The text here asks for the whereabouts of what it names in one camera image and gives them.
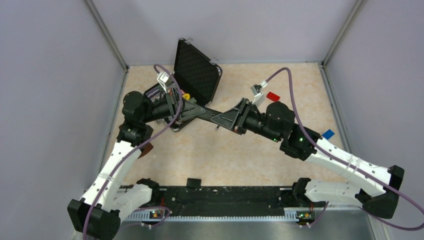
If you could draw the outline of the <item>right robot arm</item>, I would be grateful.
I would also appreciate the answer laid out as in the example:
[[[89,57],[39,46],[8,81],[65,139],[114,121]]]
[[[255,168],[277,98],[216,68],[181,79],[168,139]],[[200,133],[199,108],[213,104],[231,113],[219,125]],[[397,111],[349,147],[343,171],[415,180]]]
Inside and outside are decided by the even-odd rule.
[[[287,156],[326,168],[345,179],[328,182],[300,178],[292,185],[293,200],[299,206],[317,202],[338,202],[361,207],[367,213],[391,219],[398,206],[396,191],[403,181],[404,170],[397,166],[382,167],[367,162],[333,145],[319,133],[301,128],[295,113],[277,101],[261,113],[242,99],[223,113],[213,113],[211,121],[234,133],[247,131],[280,143]]]

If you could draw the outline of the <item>black battery cover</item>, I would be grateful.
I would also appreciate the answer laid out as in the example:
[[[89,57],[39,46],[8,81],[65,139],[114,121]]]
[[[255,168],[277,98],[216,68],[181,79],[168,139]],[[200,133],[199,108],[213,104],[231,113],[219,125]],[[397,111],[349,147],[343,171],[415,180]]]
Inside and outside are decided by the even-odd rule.
[[[199,178],[187,178],[186,187],[191,189],[200,189],[202,187],[202,180]]]

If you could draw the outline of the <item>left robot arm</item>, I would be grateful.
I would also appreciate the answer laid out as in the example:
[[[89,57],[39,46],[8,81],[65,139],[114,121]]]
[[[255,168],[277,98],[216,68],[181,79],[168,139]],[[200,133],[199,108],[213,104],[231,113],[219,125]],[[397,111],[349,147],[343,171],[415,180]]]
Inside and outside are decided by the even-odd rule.
[[[67,207],[74,229],[82,239],[112,240],[121,223],[137,208],[146,204],[154,207],[160,193],[150,183],[137,183],[128,192],[117,196],[123,179],[133,163],[151,149],[153,134],[149,122],[172,117],[185,120],[206,113],[205,107],[182,98],[172,88],[166,98],[152,102],[144,93],[131,91],[123,98],[124,122],[106,164],[95,181],[80,199],[73,199]]]

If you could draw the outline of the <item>black remote control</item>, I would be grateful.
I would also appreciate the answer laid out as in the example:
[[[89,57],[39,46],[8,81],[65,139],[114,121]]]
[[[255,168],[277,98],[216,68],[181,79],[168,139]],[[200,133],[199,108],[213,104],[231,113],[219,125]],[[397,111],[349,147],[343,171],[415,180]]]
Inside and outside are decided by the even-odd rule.
[[[223,128],[228,128],[228,123],[222,120],[222,114],[222,112],[205,107],[195,118],[216,124]]]

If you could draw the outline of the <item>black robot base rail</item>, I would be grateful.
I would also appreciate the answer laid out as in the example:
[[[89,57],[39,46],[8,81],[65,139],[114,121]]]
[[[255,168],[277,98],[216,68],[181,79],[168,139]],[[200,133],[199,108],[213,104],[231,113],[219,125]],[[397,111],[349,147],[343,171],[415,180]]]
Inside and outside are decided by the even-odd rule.
[[[292,222],[309,225],[324,201],[297,200],[290,186],[158,185],[150,202],[131,213],[125,223],[163,222]]]

